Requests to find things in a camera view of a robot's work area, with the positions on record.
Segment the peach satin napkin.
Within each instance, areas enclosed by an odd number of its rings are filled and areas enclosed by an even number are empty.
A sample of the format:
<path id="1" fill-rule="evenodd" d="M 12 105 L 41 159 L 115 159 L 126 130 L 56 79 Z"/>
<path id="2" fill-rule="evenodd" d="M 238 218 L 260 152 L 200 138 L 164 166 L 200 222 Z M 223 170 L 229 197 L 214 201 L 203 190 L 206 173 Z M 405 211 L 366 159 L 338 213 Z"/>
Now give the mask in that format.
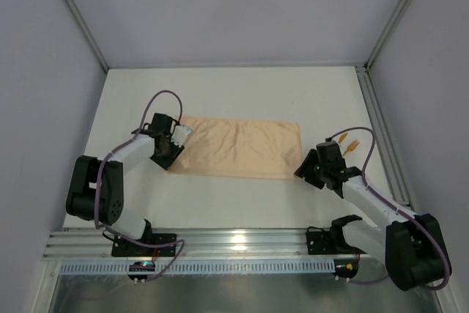
<path id="1" fill-rule="evenodd" d="M 192 133 L 172 174 L 291 180 L 302 162 L 296 122 L 184 117 Z"/>

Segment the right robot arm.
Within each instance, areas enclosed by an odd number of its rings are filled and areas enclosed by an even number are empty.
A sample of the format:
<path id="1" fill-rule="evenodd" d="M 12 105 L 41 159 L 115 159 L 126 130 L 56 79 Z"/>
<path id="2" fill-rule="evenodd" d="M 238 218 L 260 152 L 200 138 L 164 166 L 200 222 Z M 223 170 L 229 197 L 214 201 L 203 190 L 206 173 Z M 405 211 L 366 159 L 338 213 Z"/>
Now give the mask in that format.
<path id="1" fill-rule="evenodd" d="M 317 189 L 329 189 L 369 218 L 364 221 L 352 214 L 332 220 L 324 234 L 333 250 L 374 257 L 402 291 L 435 281 L 448 283 L 451 262 L 437 219 L 381 196 L 362 170 L 346 165 L 334 140 L 327 139 L 309 150 L 295 176 Z"/>

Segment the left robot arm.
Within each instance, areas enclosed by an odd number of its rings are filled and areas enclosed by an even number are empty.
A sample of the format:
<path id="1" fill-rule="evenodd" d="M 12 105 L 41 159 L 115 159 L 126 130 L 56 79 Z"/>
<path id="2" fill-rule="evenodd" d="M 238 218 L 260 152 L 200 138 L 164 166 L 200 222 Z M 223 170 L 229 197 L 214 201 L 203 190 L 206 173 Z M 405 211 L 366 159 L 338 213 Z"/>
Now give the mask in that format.
<path id="1" fill-rule="evenodd" d="M 150 123 L 131 133 L 130 138 L 103 158 L 80 156 L 74 165 L 66 200 L 66 212 L 96 228 L 104 228 L 118 240 L 142 248 L 165 248 L 177 244 L 155 242 L 151 223 L 125 207 L 125 175 L 140 163 L 151 160 L 169 170 L 185 149 L 192 130 L 180 121 L 154 114 Z"/>

